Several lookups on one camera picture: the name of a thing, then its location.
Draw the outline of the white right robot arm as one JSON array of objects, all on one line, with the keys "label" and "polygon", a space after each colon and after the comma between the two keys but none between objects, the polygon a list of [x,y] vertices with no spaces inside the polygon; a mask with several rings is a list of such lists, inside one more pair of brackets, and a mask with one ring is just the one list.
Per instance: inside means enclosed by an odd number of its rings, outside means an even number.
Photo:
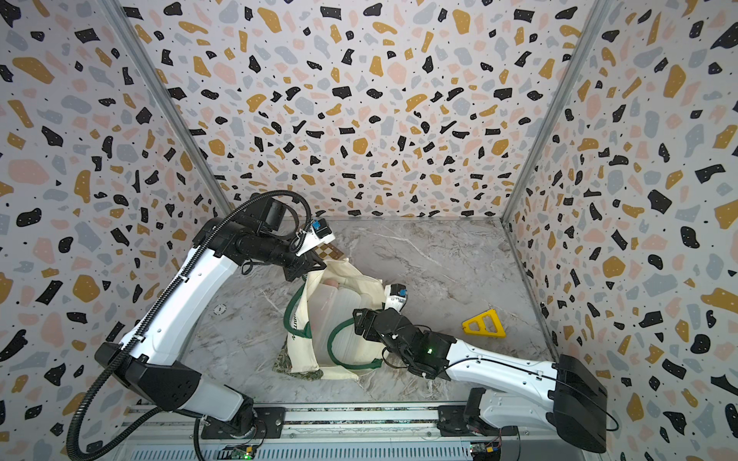
[{"label": "white right robot arm", "polygon": [[350,324],[415,376],[474,384],[467,407],[471,421],[485,428],[537,426],[583,451],[607,450],[607,390],[576,357],[552,362],[492,353],[424,330],[393,308],[356,309]]}]

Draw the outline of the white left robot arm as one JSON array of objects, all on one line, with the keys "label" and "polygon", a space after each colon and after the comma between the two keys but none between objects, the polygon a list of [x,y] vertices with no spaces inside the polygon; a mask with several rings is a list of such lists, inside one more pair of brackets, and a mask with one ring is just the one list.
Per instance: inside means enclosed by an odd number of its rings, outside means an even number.
[{"label": "white left robot arm", "polygon": [[130,340],[138,340],[123,357],[115,377],[128,389],[167,412],[184,411],[206,416],[244,434],[255,419],[253,401],[238,391],[205,378],[184,365],[181,356],[209,301],[221,285],[248,262],[283,267],[289,282],[324,268],[315,249],[334,240],[324,219],[309,224],[300,249],[274,236],[256,234],[234,222],[211,219],[188,252],[190,272],[179,272],[178,287],[156,311],[146,332],[128,332],[119,343],[107,342],[95,358],[107,365]]}]

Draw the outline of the cream canvas tote bag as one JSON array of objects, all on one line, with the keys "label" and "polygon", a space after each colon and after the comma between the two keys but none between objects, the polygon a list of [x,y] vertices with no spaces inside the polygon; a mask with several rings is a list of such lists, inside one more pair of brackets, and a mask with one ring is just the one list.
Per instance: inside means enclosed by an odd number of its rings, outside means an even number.
[{"label": "cream canvas tote bag", "polygon": [[303,380],[358,380],[382,368],[382,343],[355,333],[357,309],[403,309],[405,284],[385,284],[348,259],[309,273],[284,313],[288,332],[274,370]]}]

